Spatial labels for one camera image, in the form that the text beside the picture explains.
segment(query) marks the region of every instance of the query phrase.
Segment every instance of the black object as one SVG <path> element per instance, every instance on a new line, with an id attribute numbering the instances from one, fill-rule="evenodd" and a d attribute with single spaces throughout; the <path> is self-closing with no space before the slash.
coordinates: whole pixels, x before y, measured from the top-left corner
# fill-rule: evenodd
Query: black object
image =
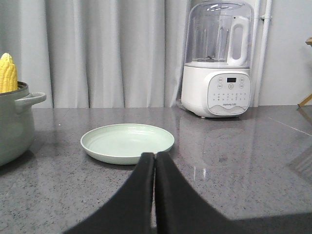
<path id="1" fill-rule="evenodd" d="M 143 153 L 134 171 L 99 210 L 65 234 L 150 234 L 154 157 Z"/>
<path id="2" fill-rule="evenodd" d="M 247 234 L 225 218 L 189 185 L 167 152 L 156 156 L 158 234 Z"/>

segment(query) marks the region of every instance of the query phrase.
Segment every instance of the control panel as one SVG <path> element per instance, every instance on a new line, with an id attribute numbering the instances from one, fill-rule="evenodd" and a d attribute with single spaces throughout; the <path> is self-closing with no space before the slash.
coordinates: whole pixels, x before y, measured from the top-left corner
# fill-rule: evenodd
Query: control panel
<path id="1" fill-rule="evenodd" d="M 251 96 L 248 75 L 226 73 L 211 78 L 208 85 L 208 109 L 216 115 L 235 115 L 244 112 Z"/>

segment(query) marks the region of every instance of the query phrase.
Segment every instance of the wall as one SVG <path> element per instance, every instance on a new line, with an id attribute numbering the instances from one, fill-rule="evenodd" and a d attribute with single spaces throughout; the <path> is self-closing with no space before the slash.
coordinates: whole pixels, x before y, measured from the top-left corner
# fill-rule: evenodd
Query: wall
<path id="1" fill-rule="evenodd" d="M 311 0 L 273 0 L 259 105 L 296 105 L 312 92 L 311 12 Z"/>

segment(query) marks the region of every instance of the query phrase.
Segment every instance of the digital display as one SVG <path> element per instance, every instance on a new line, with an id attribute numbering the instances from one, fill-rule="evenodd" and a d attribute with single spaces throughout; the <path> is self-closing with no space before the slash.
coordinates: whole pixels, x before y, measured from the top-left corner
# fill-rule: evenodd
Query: digital display
<path id="1" fill-rule="evenodd" d="M 228 82 L 228 83 L 235 83 L 235 82 L 236 82 L 236 78 L 228 77 L 228 78 L 227 78 L 227 82 Z"/>

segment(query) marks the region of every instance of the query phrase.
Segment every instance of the transparent jar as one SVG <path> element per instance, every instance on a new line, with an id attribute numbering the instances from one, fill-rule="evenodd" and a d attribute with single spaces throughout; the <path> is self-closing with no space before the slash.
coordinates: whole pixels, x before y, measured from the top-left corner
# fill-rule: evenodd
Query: transparent jar
<path id="1" fill-rule="evenodd" d="M 240 0 L 209 0 L 190 12 L 185 65 L 249 68 L 254 12 Z"/>

